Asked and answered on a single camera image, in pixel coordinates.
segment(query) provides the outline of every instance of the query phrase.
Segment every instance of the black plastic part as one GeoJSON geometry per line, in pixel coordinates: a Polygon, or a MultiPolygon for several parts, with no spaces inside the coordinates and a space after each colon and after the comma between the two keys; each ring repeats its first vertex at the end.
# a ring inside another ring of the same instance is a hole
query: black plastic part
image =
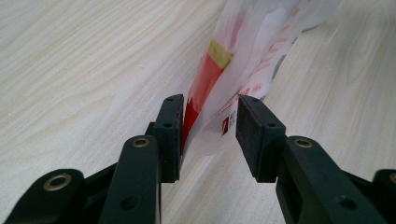
{"type": "Polygon", "coordinates": [[[99,223],[160,223],[157,141],[149,135],[125,142],[99,223]]]}
{"type": "Polygon", "coordinates": [[[396,170],[380,170],[372,184],[376,208],[389,223],[396,223],[396,170]]]}
{"type": "Polygon", "coordinates": [[[276,164],[286,138],[285,131],[285,125],[260,100],[240,96],[236,138],[257,182],[276,181],[276,164]]]}
{"type": "Polygon", "coordinates": [[[148,124],[148,128],[146,129],[145,135],[154,136],[154,124],[155,122],[150,122],[148,124]]]}
{"type": "Polygon", "coordinates": [[[116,167],[115,163],[85,179],[87,201],[82,209],[79,223],[98,223],[116,167]]]}
{"type": "Polygon", "coordinates": [[[280,159],[278,165],[278,181],[276,182],[276,195],[281,204],[283,217],[286,223],[298,223],[303,200],[293,179],[285,165],[280,159]]]}
{"type": "Polygon", "coordinates": [[[349,178],[350,181],[352,181],[353,185],[355,185],[355,187],[358,188],[358,190],[360,190],[366,198],[371,199],[373,197],[372,183],[370,181],[350,174],[346,171],[344,171],[344,174],[349,178]]]}
{"type": "Polygon", "coordinates": [[[281,157],[289,174],[279,176],[276,192],[288,223],[387,223],[314,140],[289,137],[281,157]],[[301,208],[293,208],[301,211],[298,221],[287,217],[290,206],[283,200],[294,187],[302,200],[301,208]]]}
{"type": "Polygon", "coordinates": [[[163,106],[153,126],[153,136],[157,139],[160,148],[163,183],[175,183],[179,180],[183,104],[182,94],[163,100],[163,106]]]}
{"type": "Polygon", "coordinates": [[[6,223],[74,223],[85,203],[84,189],[80,171],[52,171],[22,195],[6,223]]]}

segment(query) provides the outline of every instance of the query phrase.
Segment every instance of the metal screw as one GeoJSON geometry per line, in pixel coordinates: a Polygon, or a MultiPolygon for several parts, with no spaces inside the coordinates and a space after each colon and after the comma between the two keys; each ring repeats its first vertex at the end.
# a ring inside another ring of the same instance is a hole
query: metal screw
{"type": "Polygon", "coordinates": [[[390,174],[389,179],[393,182],[393,184],[396,184],[396,173],[390,174]]]}
{"type": "Polygon", "coordinates": [[[146,147],[149,145],[149,140],[147,138],[137,138],[132,142],[134,147],[146,147]]]}
{"type": "Polygon", "coordinates": [[[294,140],[294,144],[299,146],[299,147],[312,147],[312,143],[306,139],[303,138],[296,138],[294,140]]]}
{"type": "Polygon", "coordinates": [[[43,186],[43,189],[46,191],[55,191],[58,189],[62,189],[66,187],[70,181],[72,181],[72,176],[66,173],[55,175],[51,177],[43,186]]]}

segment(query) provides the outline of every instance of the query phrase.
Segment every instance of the yellow label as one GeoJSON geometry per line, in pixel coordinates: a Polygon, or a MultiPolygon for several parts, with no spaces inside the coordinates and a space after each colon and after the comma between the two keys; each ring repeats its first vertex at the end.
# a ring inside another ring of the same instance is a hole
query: yellow label
{"type": "Polygon", "coordinates": [[[233,54],[224,47],[222,47],[214,39],[210,41],[209,48],[207,49],[207,54],[222,69],[225,69],[233,59],[233,54]]]}

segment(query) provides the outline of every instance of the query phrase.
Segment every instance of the wood grain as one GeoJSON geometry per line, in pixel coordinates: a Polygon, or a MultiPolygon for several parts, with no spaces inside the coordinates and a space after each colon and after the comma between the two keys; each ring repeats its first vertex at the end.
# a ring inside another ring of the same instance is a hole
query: wood grain
{"type": "MultiPolygon", "coordinates": [[[[43,174],[115,162],[164,97],[187,95],[224,4],[1,1],[0,220],[43,174]]],[[[394,0],[346,0],[299,37],[264,101],[289,135],[366,179],[396,167],[395,22],[394,0]]],[[[235,140],[191,151],[163,185],[163,223],[284,223],[275,186],[255,183],[235,140]]]]}

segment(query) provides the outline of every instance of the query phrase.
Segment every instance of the packaging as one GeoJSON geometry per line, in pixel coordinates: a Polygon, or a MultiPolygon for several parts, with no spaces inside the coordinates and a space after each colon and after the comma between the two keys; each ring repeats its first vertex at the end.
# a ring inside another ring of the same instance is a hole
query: packaging
{"type": "Polygon", "coordinates": [[[239,94],[261,98],[309,17],[315,0],[229,0],[189,92],[183,144],[234,138],[239,94]]]}
{"type": "Polygon", "coordinates": [[[330,20],[337,9],[343,5],[344,0],[317,0],[320,1],[320,7],[316,10],[315,14],[310,17],[305,25],[304,30],[313,29],[323,22],[330,20]]]}

